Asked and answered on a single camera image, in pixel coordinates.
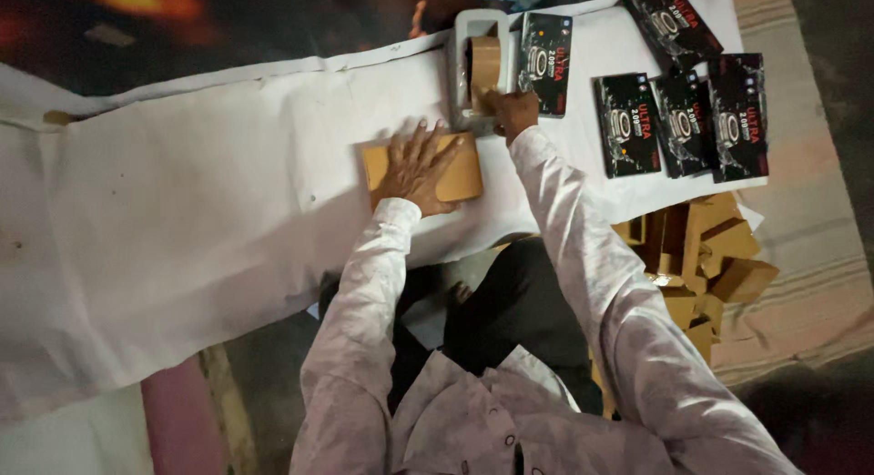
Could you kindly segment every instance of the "white sleeve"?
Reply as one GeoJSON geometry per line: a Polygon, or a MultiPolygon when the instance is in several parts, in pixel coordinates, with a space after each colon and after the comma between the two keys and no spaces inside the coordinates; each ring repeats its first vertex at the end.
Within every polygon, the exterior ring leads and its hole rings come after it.
{"type": "Polygon", "coordinates": [[[533,126],[509,147],[565,299],[623,420],[694,473],[798,473],[671,321],[643,262],[586,195],[584,172],[533,126]]]}
{"type": "Polygon", "coordinates": [[[385,473],[386,398],[391,389],[395,305],[421,211],[403,199],[379,202],[343,271],[300,369],[306,418],[291,458],[296,473],[385,473]]]}

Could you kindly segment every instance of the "person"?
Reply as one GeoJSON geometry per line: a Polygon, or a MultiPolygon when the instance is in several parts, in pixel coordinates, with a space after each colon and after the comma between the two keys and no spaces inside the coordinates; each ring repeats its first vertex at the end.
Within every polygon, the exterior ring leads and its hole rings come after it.
{"type": "Polygon", "coordinates": [[[306,418],[290,472],[800,473],[671,321],[640,259],[586,195],[585,173],[538,126],[536,95],[488,101],[542,241],[502,252],[447,317],[443,350],[392,414],[405,255],[421,218],[455,209],[434,188],[458,150],[436,152],[441,123],[428,136],[423,121],[405,144],[395,137],[384,199],[300,371],[306,418]],[[587,391],[586,343],[620,421],[583,412],[564,380],[587,391]]]}

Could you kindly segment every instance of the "white sheet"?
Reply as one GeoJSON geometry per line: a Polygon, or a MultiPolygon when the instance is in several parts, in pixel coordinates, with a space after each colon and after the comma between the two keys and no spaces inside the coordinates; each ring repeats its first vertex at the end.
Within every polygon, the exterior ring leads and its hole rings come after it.
{"type": "MultiPolygon", "coordinates": [[[[691,1],[727,51],[739,51],[732,0],[691,1]]],[[[591,77],[652,74],[656,65],[620,7],[578,16],[572,54],[568,114],[543,126],[589,173],[609,220],[765,183],[607,180],[591,77]]],[[[446,117],[444,69],[436,50],[243,81],[43,134],[41,166],[17,146],[0,152],[0,227],[17,225],[38,243],[23,248],[21,263],[0,266],[11,324],[0,344],[3,420],[136,382],[306,308],[369,217],[356,145],[406,120],[446,117]]],[[[503,140],[477,148],[484,196],[424,220],[410,265],[538,230],[503,140]]]]}

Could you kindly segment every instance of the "hand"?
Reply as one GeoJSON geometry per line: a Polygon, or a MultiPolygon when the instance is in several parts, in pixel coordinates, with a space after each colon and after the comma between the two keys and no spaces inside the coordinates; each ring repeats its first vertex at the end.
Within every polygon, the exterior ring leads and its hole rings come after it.
{"type": "Polygon", "coordinates": [[[388,172],[376,190],[378,200],[399,197],[416,204],[422,217],[452,212],[460,205],[458,202],[439,201],[437,182],[458,154],[462,138],[456,137],[446,149],[437,152],[437,143],[444,131],[443,121],[439,120],[425,139],[427,126],[428,122],[422,119],[409,142],[402,143],[398,134],[391,138],[388,172]]]}
{"type": "Polygon", "coordinates": [[[495,134],[507,137],[507,146],[531,125],[538,124],[540,104],[534,91],[501,95],[495,90],[486,94],[486,101],[495,109],[495,134]]]}

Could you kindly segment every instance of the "dark pants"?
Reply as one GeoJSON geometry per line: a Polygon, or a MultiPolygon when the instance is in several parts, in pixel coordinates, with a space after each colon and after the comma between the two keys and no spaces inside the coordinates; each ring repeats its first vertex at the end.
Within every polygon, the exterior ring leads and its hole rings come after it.
{"type": "MultiPolygon", "coordinates": [[[[398,302],[398,316],[436,291],[439,278],[436,267],[411,270],[398,302]]],[[[391,413],[431,354],[399,319],[395,320],[393,343],[397,355],[391,367],[391,413]]],[[[585,336],[561,294],[540,238],[505,248],[473,295],[447,314],[443,354],[473,374],[497,367],[517,345],[559,375],[583,412],[601,414],[601,392],[592,381],[585,336]]]]}

